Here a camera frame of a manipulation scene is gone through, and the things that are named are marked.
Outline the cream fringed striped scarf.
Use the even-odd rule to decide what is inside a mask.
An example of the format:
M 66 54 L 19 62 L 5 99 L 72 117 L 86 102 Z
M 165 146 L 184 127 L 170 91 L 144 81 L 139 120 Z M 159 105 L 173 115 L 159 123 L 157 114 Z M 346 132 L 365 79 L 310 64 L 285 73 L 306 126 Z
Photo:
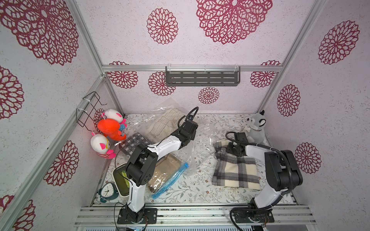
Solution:
M 178 120 L 183 116 L 184 114 L 177 108 L 166 110 L 149 125 L 144 131 L 144 136 L 154 143 L 161 141 L 178 128 Z

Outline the grey cream plaid scarf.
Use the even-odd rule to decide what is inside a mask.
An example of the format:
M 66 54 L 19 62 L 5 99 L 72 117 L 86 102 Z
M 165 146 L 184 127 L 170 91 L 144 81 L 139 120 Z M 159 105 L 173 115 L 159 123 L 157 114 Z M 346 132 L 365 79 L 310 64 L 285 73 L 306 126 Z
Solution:
M 252 157 L 237 157 L 226 151 L 228 140 L 214 143 L 217 164 L 212 177 L 212 185 L 233 188 L 261 190 L 256 161 Z

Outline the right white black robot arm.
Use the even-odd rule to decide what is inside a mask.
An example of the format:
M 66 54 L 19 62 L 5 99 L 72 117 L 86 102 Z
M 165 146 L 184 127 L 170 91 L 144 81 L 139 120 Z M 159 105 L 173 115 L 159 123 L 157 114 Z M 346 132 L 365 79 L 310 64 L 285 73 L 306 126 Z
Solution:
M 269 210 L 283 196 L 302 185 L 303 177 L 294 154 L 290 150 L 278 150 L 264 144 L 247 141 L 244 132 L 227 132 L 225 137 L 232 143 L 244 146 L 246 156 L 262 161 L 266 168 L 267 184 L 252 200 L 253 211 Z

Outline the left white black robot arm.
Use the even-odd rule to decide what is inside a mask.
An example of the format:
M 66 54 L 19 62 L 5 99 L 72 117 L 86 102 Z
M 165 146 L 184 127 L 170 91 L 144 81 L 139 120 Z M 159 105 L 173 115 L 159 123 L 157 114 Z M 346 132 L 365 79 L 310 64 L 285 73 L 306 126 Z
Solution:
M 183 124 L 165 139 L 152 145 L 138 144 L 125 165 L 124 171 L 129 181 L 130 192 L 127 210 L 131 215 L 139 215 L 145 207 L 145 185 L 154 174 L 157 161 L 171 152 L 186 147 L 195 139 L 198 124 L 193 121 L 199 107 L 193 108 Z

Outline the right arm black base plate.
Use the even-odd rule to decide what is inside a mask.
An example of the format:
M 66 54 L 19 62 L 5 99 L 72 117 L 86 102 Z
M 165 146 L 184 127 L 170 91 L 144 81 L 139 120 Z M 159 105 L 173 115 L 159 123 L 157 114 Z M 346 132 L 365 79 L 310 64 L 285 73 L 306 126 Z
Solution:
M 235 223 L 273 223 L 272 209 L 233 208 L 230 218 Z

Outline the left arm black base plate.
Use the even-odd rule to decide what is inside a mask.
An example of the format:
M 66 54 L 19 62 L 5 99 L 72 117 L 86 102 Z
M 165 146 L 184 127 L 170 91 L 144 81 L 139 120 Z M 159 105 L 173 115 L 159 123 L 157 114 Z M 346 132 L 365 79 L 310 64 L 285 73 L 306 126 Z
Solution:
M 124 206 L 119 211 L 117 224 L 156 224 L 157 213 L 156 208 L 143 208 L 135 213 Z

